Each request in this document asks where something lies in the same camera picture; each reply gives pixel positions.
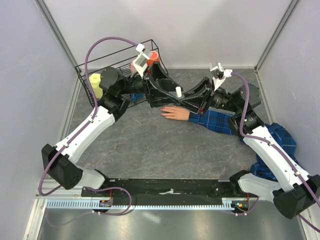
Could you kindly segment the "white nail polish cap brush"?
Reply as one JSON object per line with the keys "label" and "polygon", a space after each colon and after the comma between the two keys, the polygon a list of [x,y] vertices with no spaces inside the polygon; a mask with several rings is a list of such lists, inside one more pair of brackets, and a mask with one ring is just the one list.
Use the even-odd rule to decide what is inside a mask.
{"label": "white nail polish cap brush", "polygon": [[175,92],[176,92],[176,97],[177,98],[181,98],[182,97],[182,88],[180,86],[177,86],[175,88]]}

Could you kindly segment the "blue plaid sleeve forearm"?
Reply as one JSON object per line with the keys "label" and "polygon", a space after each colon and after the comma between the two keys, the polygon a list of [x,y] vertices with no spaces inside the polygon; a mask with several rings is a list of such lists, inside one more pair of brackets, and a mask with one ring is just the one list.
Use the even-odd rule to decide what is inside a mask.
{"label": "blue plaid sleeve forearm", "polygon": [[210,131],[236,136],[229,125],[228,119],[233,115],[215,110],[208,110],[204,114],[189,113],[188,121],[207,128]]}

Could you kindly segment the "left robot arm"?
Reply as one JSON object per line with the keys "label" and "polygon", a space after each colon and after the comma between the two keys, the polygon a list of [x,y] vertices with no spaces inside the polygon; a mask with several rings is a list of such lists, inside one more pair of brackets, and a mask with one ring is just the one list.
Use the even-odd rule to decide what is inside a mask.
{"label": "left robot arm", "polygon": [[165,105],[178,100],[171,92],[182,89],[158,61],[129,76],[114,67],[106,67],[98,75],[98,86],[102,90],[102,96],[95,99],[89,116],[60,142],[54,146],[46,144],[41,150],[44,174],[57,182],[57,186],[47,192],[47,195],[60,188],[70,190],[83,185],[92,188],[99,197],[106,196],[110,185],[105,177],[97,170],[78,166],[84,151],[125,114],[130,105],[126,95],[144,94],[151,107],[155,107],[158,100],[164,100]]}

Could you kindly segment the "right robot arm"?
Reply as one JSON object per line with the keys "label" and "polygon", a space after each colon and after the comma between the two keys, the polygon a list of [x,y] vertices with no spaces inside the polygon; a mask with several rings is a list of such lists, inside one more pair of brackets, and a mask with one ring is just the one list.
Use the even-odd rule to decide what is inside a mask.
{"label": "right robot arm", "polygon": [[215,88],[213,83],[207,89],[212,101],[217,106],[233,115],[225,114],[220,119],[221,125],[211,125],[212,111],[190,113],[190,118],[197,118],[215,131],[237,135],[239,139],[255,151],[274,176],[263,178],[252,172],[242,172],[241,176],[229,184],[229,191],[235,197],[245,192],[273,202],[278,211],[291,219],[312,206],[319,204],[320,177],[311,176],[295,162],[289,153],[271,134],[271,126],[264,124],[253,108],[261,103],[259,89],[245,82],[233,93],[223,88]]}

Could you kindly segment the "mannequin hand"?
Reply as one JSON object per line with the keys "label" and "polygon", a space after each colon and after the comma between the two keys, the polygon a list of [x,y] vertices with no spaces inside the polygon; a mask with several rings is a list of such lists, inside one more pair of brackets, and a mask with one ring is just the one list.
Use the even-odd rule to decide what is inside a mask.
{"label": "mannequin hand", "polygon": [[161,115],[166,119],[188,121],[190,112],[178,106],[165,106],[161,108]]}

